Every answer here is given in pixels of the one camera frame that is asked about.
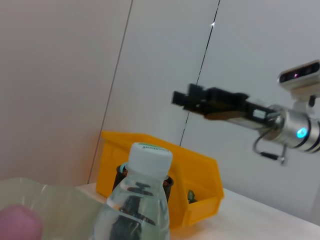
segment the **white wall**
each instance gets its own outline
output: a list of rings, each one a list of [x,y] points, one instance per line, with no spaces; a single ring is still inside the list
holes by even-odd
[[[180,143],[187,112],[171,105],[172,93],[197,81],[218,2],[133,1],[104,130]]]
[[[320,58],[319,8],[316,0],[222,0],[199,85],[292,107],[277,76]],[[240,126],[191,114],[182,146],[216,158],[225,188],[310,220],[320,182],[319,155],[292,150],[288,165],[281,167],[253,153],[257,136]],[[261,147],[281,152],[276,145]]]
[[[130,0],[0,1],[0,178],[88,181]]]

